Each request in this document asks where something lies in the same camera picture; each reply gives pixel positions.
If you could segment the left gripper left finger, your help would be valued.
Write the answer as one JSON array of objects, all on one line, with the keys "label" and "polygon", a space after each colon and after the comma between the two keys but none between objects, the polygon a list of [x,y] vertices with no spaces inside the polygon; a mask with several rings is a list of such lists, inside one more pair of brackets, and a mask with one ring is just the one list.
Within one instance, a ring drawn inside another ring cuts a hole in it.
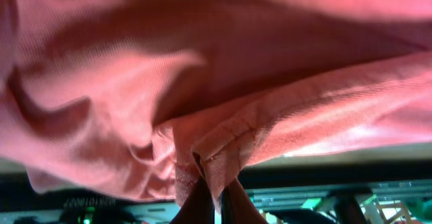
[{"label": "left gripper left finger", "polygon": [[214,224],[215,208],[208,185],[200,178],[169,224]]}]

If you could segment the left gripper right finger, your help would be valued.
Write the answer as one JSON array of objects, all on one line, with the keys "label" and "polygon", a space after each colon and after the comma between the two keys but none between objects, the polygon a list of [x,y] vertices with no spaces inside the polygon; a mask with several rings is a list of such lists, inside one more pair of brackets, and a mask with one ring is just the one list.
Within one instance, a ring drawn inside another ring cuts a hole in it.
[{"label": "left gripper right finger", "polygon": [[224,188],[220,201],[222,224],[267,224],[237,179]]}]

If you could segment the red t-shirt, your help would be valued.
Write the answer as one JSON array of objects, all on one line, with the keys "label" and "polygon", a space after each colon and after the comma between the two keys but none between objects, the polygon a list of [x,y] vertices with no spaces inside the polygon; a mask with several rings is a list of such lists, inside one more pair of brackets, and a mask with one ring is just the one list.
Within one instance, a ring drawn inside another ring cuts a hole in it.
[{"label": "red t-shirt", "polygon": [[431,0],[1,0],[1,156],[184,203],[248,165],[431,140]]}]

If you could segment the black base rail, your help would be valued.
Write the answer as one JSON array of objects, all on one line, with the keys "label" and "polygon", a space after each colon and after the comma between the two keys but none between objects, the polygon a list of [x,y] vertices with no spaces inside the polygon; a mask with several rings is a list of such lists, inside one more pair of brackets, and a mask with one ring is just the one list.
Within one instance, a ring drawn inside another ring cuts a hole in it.
[{"label": "black base rail", "polygon": [[[252,203],[262,211],[312,208],[318,200],[338,190],[368,188],[379,201],[414,201],[431,197],[431,180],[389,181],[358,185],[300,186],[262,188],[247,191]],[[102,208],[126,211],[140,222],[169,223],[179,211],[171,201],[130,202],[84,189],[69,189],[37,194],[29,183],[1,184],[1,224],[59,223],[66,211]]]}]

